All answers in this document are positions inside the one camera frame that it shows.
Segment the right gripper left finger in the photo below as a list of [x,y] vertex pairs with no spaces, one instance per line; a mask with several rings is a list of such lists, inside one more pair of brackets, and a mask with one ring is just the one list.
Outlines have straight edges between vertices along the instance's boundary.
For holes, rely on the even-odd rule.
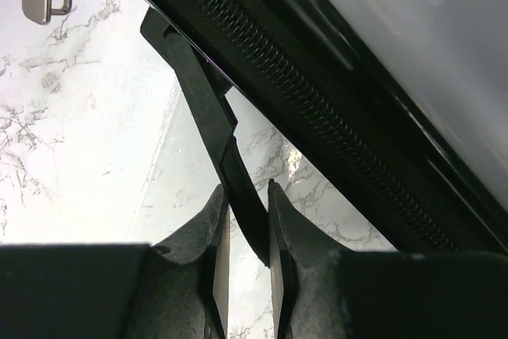
[[4,245],[4,338],[223,338],[228,197],[156,245]]

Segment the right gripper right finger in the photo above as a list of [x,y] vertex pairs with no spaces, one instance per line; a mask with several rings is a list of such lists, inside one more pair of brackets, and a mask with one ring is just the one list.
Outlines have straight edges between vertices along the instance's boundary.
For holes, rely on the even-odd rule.
[[507,258],[355,252],[267,189],[277,338],[504,338]]

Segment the white suitcase with dark lining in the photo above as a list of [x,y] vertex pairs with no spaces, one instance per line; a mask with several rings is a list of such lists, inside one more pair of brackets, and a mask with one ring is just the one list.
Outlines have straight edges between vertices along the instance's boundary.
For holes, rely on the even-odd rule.
[[218,183],[164,38],[184,36],[237,127],[237,256],[267,246],[252,212],[274,180],[349,248],[507,251],[507,124],[460,106],[437,69],[466,37],[490,48],[481,1],[1,0],[1,240],[158,241]]

